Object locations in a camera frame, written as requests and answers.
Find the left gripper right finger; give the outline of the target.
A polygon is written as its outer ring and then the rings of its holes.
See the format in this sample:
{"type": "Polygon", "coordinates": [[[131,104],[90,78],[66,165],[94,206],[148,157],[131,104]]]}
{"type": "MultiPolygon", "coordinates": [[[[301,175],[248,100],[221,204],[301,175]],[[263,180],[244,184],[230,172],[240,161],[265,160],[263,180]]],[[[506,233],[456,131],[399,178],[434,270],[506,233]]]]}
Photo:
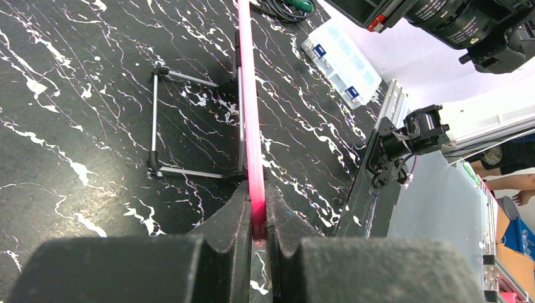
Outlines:
{"type": "Polygon", "coordinates": [[[266,185],[274,302],[483,302],[465,257],[421,239],[325,237],[266,185]]]}

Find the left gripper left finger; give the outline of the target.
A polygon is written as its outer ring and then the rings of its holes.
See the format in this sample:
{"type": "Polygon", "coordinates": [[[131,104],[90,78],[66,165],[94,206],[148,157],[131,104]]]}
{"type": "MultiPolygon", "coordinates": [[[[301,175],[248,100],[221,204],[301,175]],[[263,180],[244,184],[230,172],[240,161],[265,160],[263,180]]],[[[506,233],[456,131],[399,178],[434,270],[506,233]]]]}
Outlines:
{"type": "Polygon", "coordinates": [[[248,302],[249,187],[182,235],[78,237],[43,243],[9,302],[248,302]]]}

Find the pink framed whiteboard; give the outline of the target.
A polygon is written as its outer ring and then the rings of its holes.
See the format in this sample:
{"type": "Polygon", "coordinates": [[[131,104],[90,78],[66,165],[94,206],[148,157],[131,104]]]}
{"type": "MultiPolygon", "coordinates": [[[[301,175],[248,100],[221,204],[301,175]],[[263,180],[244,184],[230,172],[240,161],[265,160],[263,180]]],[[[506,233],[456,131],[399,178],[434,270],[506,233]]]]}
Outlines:
{"type": "Polygon", "coordinates": [[[256,241],[263,241],[266,238],[266,195],[262,166],[250,2],[238,1],[237,3],[252,236],[256,241]]]}

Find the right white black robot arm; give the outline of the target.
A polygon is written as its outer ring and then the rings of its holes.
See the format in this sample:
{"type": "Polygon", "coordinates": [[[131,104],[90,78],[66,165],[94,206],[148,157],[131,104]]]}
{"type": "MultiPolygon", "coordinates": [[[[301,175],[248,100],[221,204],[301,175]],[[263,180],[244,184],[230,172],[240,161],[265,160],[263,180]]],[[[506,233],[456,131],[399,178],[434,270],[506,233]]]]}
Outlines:
{"type": "MultiPolygon", "coordinates": [[[[510,74],[534,57],[533,1],[332,1],[359,27],[381,33],[406,20],[434,39],[462,51],[459,62],[490,76],[510,74]]],[[[372,133],[365,167],[373,187],[403,183],[412,156],[442,151],[459,157],[487,151],[534,132],[534,94],[528,90],[475,95],[476,83],[452,66],[409,64],[428,72],[430,105],[409,113],[403,126],[388,118],[372,133]]]]}

